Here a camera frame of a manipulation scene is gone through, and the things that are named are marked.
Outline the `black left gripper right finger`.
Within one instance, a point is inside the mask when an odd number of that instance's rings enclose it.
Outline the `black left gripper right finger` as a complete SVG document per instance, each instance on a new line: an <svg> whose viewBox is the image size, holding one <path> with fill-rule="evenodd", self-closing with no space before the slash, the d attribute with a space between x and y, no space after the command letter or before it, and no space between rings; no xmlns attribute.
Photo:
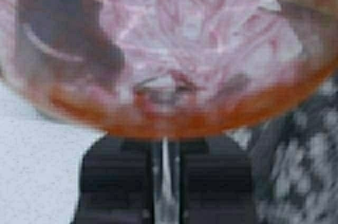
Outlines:
<svg viewBox="0 0 338 224"><path fill-rule="evenodd" d="M181 144L181 222L257 223L248 154L226 136Z"/></svg>

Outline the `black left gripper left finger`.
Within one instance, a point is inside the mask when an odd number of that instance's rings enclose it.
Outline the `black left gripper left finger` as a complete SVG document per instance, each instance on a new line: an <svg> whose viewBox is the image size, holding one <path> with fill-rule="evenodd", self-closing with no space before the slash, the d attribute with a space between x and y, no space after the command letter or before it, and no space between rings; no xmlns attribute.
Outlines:
<svg viewBox="0 0 338 224"><path fill-rule="evenodd" d="M153 223L151 145L105 135L85 152L72 223Z"/></svg>

